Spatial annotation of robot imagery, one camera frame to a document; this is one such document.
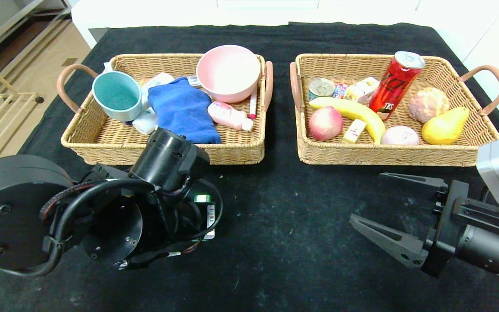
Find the red can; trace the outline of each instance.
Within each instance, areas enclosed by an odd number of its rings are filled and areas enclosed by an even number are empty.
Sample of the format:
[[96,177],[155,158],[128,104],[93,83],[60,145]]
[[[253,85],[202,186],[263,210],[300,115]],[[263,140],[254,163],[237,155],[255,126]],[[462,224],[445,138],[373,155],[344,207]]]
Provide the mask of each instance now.
[[388,120],[423,67],[424,59],[420,55],[396,52],[371,98],[369,108],[383,121]]

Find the banana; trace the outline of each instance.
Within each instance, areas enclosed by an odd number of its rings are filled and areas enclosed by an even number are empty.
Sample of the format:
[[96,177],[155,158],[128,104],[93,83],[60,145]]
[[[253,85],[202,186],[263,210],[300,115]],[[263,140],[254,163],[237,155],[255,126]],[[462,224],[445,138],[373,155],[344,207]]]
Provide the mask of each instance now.
[[314,109],[332,106],[344,117],[363,120],[367,124],[366,129],[373,138],[375,144],[380,144],[380,138],[386,130],[386,127],[384,126],[382,119],[367,106],[356,101],[337,99],[334,97],[317,97],[310,101],[309,105]]

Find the pink bottle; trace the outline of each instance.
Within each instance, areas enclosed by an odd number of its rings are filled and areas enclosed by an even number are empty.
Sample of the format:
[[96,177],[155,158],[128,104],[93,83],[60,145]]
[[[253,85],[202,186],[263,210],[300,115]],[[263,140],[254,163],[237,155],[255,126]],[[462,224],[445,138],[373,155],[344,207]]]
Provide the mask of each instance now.
[[246,112],[240,112],[221,101],[211,103],[207,108],[207,112],[214,122],[234,129],[251,131],[253,127],[253,120],[247,118]]

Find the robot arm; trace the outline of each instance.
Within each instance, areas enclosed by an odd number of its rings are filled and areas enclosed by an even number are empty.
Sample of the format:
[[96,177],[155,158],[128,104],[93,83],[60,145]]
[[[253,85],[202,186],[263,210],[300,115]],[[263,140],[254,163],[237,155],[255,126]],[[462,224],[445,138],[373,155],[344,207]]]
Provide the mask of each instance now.
[[[0,158],[0,269],[46,275],[79,243],[119,270],[192,252],[222,215],[219,191],[201,179],[209,163],[204,150],[161,128],[130,172],[98,164],[78,183],[37,156]],[[166,251],[179,242],[190,246]]]
[[[499,140],[480,146],[477,170],[499,204]],[[468,198],[469,184],[404,174],[383,173],[385,178],[419,184],[435,192],[433,213],[438,221],[427,237],[396,231],[357,215],[352,226],[409,268],[438,276],[457,257],[499,276],[499,205]]]

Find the apple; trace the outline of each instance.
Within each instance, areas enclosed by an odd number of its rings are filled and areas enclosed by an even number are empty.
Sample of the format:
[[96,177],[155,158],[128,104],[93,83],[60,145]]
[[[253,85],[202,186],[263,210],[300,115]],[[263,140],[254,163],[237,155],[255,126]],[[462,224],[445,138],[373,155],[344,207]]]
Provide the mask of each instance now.
[[313,138],[326,141],[342,132],[344,118],[332,106],[317,109],[309,118],[309,130]]

